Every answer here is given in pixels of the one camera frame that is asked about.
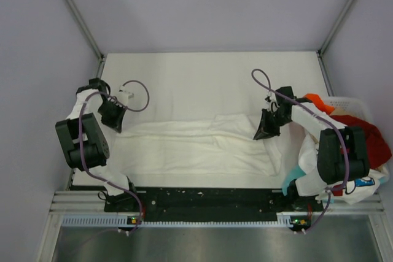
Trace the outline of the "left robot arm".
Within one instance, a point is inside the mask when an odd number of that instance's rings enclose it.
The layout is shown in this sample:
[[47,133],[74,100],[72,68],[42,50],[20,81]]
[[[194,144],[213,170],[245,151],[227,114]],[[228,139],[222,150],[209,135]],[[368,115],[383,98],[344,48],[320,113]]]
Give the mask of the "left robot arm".
[[56,122],[55,131],[68,166],[98,181],[105,189],[105,200],[131,211],[139,205],[139,196],[129,177],[112,168],[111,140],[122,132],[127,111],[141,112],[128,106],[134,96],[127,90],[129,80],[113,93],[111,87],[99,78],[76,91],[76,102],[71,113]]

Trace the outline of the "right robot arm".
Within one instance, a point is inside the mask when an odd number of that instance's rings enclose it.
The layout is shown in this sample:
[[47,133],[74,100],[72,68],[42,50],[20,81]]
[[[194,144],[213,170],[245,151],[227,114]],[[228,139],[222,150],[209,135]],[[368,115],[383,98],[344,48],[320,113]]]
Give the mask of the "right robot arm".
[[368,175],[370,164],[361,127],[334,120],[311,100],[294,96],[290,86],[278,88],[274,94],[271,107],[262,109],[254,140],[279,136],[281,127],[289,123],[305,130],[298,155],[298,165],[305,174],[291,180],[286,190],[291,209],[301,210],[309,203],[309,196]]

